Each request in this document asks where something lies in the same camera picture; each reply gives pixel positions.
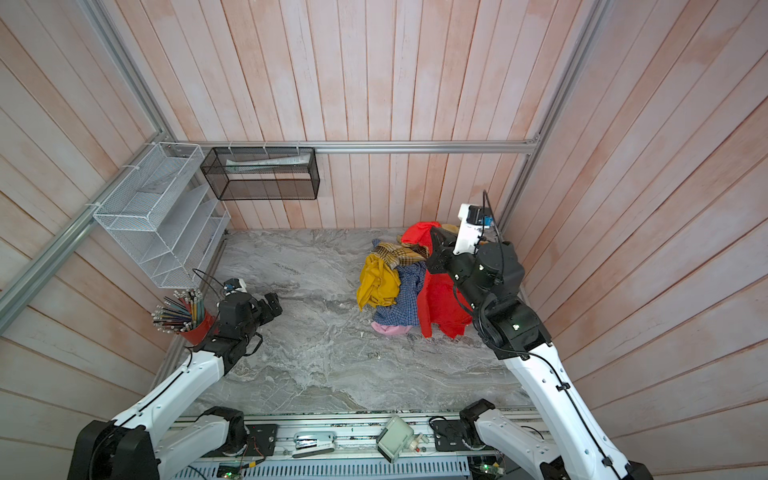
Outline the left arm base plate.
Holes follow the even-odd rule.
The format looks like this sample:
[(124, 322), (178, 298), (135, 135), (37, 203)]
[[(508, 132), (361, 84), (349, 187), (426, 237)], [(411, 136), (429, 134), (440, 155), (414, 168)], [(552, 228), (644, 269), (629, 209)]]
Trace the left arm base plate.
[(274, 455), (278, 425), (270, 423), (247, 423), (248, 432), (246, 458), (267, 458)]

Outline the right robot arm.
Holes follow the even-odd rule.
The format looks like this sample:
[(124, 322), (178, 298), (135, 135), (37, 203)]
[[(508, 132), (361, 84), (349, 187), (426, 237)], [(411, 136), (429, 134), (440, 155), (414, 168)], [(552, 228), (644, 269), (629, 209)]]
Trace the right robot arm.
[(519, 297), (524, 269), (508, 242), (473, 246), (443, 228), (430, 231), (430, 272), (447, 274), (464, 298), (483, 343), (533, 402), (547, 440), (509, 421), (481, 399), (461, 411), (472, 440), (489, 446), (534, 479), (649, 479), (608, 438), (569, 378), (543, 321)]

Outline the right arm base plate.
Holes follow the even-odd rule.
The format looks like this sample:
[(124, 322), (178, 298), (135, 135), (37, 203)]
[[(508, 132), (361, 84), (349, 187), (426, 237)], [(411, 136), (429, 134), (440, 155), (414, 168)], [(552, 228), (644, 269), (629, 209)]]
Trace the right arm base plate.
[(443, 416), (434, 416), (428, 420), (428, 425), (433, 431), (438, 451), (476, 451), (485, 448), (474, 428), (464, 420), (449, 420)]

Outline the red cloth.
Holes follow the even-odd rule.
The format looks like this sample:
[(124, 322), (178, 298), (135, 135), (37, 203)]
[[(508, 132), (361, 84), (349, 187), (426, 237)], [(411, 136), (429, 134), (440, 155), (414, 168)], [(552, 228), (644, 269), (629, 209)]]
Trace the red cloth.
[[(419, 246), (432, 253), (430, 237), (433, 227), (441, 227), (439, 222), (418, 222), (409, 227), (401, 237), (401, 243), (407, 247)], [(433, 326), (450, 339), (465, 334), (471, 323), (471, 316), (466, 311), (468, 302), (460, 293), (454, 295), (454, 283), (448, 274), (425, 273), (421, 292), (417, 296), (418, 319), (422, 335), (433, 336)]]

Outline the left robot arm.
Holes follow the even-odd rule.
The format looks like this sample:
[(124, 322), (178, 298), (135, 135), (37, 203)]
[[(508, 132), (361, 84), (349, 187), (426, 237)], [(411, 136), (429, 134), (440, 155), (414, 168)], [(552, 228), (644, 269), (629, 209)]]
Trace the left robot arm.
[(77, 436), (70, 479), (170, 479), (202, 456), (218, 451), (240, 457), (248, 449), (244, 414), (211, 407), (192, 425), (170, 427), (211, 385), (263, 340), (260, 326), (283, 312), (277, 294), (261, 299), (239, 290), (218, 303), (218, 317), (204, 339), (168, 378), (109, 421), (93, 421)]

